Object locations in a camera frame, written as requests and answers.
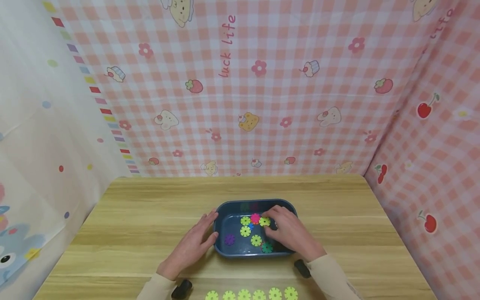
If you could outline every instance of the black object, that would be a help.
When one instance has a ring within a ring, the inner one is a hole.
[[[294,263],[294,266],[297,268],[297,270],[300,272],[300,275],[302,275],[303,278],[310,278],[310,270],[308,267],[305,265],[303,262],[303,259],[299,259]]]
[[[172,299],[183,300],[187,298],[188,292],[190,292],[192,287],[192,283],[188,279],[184,279],[180,285],[173,290]]]

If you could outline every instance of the white curtain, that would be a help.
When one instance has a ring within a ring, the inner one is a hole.
[[[0,27],[0,299],[27,300],[130,172],[42,3],[3,1]]]

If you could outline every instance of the cupcake print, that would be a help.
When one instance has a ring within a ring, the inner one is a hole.
[[[319,69],[320,69],[320,65],[318,64],[318,61],[312,60],[305,63],[303,70],[300,70],[300,71],[305,73],[305,76],[307,77],[313,77],[318,72]]]
[[[117,66],[108,67],[105,76],[113,78],[116,82],[123,82],[125,79],[125,73]]]
[[[258,159],[252,159],[251,165],[252,165],[252,167],[259,168],[259,167],[262,166],[262,163]]]

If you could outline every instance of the fabric wall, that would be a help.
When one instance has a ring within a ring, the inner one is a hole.
[[[0,299],[29,300],[129,172],[41,2],[0,4]]]
[[[472,249],[479,243],[479,193],[470,186],[479,176],[466,171],[478,164],[479,147],[478,36],[464,28],[478,23],[473,2],[21,0],[0,7],[8,28],[0,61],[9,70],[0,74],[0,255],[20,258],[0,264],[0,299],[31,299],[117,176],[365,172],[437,297],[480,292],[473,279],[451,279],[472,262],[459,258],[473,253],[466,241]],[[414,109],[421,102],[421,113],[433,107],[423,119]],[[455,128],[470,135],[457,142]],[[436,156],[441,162],[433,163],[437,149],[470,161]],[[466,184],[467,194],[442,198],[450,190],[435,178],[444,174],[465,179],[455,188]],[[431,186],[436,196],[426,194]],[[451,212],[467,204],[471,221],[453,225]],[[420,221],[432,216],[438,231]],[[439,250],[457,233],[467,237],[455,245],[457,256]],[[16,243],[24,246],[6,246]]]
[[[479,25],[475,1],[438,19],[365,176],[438,299],[480,299]]]

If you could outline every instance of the right hand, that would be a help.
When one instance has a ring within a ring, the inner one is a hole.
[[[297,216],[288,209],[275,205],[264,212],[262,216],[274,219],[277,227],[277,230],[273,230],[264,226],[265,234],[297,252],[307,262],[327,254],[323,246],[313,238]]]

